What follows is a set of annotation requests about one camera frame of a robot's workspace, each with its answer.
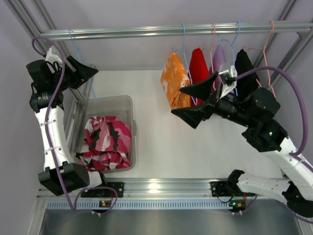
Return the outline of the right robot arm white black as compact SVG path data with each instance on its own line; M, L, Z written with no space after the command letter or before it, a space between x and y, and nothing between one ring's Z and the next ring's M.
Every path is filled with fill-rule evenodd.
M202 100L201 105L172 110L192 128L218 115L246 127L242 136L259 153L273 161L285 173L283 179L270 179L233 170L225 181L216 182L213 196L227 196L233 213L242 212L243 204L234 197L262 195L286 205L303 218L313 215L313 167L294 146L286 130L274 120L280 104L265 88L257 88L244 101L228 96L236 85L235 72L221 71L195 85L181 88L181 92Z

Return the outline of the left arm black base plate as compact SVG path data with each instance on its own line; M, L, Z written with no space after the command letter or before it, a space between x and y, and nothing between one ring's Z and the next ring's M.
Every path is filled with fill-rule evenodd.
M102 183L97 187L112 188L117 192L118 198L124 197L124 182L107 182ZM82 192L82 198L109 198L115 197L115 193L111 189L92 189Z

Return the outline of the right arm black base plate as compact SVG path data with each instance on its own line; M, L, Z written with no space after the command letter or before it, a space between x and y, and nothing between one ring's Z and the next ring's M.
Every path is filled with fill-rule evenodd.
M214 197L231 197L243 196L244 193L234 183L228 181L213 181L210 182L212 195Z

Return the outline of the pink camouflage trousers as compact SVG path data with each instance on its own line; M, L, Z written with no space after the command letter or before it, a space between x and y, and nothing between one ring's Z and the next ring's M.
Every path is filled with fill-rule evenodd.
M84 128L85 138L76 153L88 171L107 171L131 166L132 131L116 116L90 117Z

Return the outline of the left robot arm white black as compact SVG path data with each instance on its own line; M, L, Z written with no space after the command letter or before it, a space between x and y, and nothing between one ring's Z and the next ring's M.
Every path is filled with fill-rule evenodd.
M39 182L56 196L64 191L97 187L103 183L100 173L89 172L71 157L65 130L63 91L77 89L98 73L72 56L63 64L59 58L46 57L26 66L33 82L30 107L39 123L44 144L44 170Z

